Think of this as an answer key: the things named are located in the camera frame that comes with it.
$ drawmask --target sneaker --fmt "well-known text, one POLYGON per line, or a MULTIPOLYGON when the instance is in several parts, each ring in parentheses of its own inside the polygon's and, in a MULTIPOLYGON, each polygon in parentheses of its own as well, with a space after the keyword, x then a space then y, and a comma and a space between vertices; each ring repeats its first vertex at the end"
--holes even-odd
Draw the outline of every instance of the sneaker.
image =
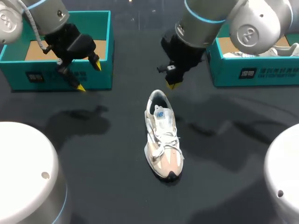
POLYGON ((184 157, 172 107, 161 90, 152 92, 144 115, 148 131, 144 148, 146 159, 159 177, 175 180, 182 172, 184 157))
POLYGON ((243 52, 232 52, 224 54, 223 57, 256 57, 256 55, 248 55, 243 52))
POLYGON ((294 43, 290 47, 278 47, 275 46, 278 56, 299 56, 299 43, 294 43))
POLYGON ((299 43, 294 43, 290 47, 274 46, 268 51, 259 55, 247 55, 242 52, 226 53, 224 57, 291 57, 299 56, 299 43))

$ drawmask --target black table surface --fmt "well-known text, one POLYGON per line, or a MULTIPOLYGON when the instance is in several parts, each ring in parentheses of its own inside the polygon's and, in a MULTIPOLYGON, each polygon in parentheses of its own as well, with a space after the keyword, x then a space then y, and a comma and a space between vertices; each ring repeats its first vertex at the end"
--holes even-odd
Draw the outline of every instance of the black table surface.
POLYGON ((0 76, 0 119, 42 131, 58 151, 72 196, 72 224, 280 223, 263 178, 269 144, 298 123, 297 87, 215 88, 206 61, 171 91, 163 33, 183 0, 64 0, 73 10, 111 10, 111 91, 11 93, 0 76), (176 114, 183 175, 160 182, 144 156, 144 110, 163 90, 176 114))

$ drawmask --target white cylindrical base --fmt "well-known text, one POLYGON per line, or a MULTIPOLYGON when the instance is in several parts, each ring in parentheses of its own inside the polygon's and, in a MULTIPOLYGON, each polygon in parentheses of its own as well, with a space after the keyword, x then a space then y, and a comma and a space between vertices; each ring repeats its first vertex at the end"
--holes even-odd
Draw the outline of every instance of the white cylindrical base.
POLYGON ((272 142, 264 175, 277 214, 286 224, 299 224, 299 125, 272 142))
POLYGON ((0 122, 0 224, 69 224, 70 193, 57 153, 40 131, 0 122))

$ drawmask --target robotic arm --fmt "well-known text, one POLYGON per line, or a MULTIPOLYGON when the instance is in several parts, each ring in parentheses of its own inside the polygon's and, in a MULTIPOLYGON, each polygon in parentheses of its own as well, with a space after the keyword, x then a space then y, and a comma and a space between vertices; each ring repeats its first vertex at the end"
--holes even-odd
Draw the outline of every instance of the robotic arm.
POLYGON ((96 45, 89 35, 81 34, 75 24, 68 23, 70 17, 61 0, 1 0, 0 1, 0 42, 15 42, 22 33, 23 17, 29 21, 42 51, 52 50, 60 59, 57 71, 78 90, 82 85, 69 71, 74 59, 88 57, 91 65, 100 70, 99 56, 94 53, 96 45), (40 35, 48 47, 44 47, 40 35))
POLYGON ((230 39, 241 52, 261 54, 270 49, 294 25, 298 0, 184 0, 183 18, 175 31, 166 33, 162 47, 170 58, 166 72, 172 85, 196 66, 217 37, 224 23, 230 24, 230 39))

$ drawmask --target white shoelace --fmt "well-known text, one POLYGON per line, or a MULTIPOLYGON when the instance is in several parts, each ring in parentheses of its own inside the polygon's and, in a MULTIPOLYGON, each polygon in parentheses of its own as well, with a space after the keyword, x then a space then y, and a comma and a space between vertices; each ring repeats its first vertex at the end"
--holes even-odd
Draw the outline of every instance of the white shoelace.
MULTIPOLYGON (((162 108, 161 106, 155 105, 155 109, 162 108)), ((157 159, 162 156, 165 152, 166 147, 176 149, 183 157, 182 150, 175 146, 178 142, 179 137, 177 137, 177 128, 174 127, 173 130, 169 130, 160 134, 156 129, 153 130, 155 138, 158 140, 159 148, 153 152, 153 158, 157 159)))

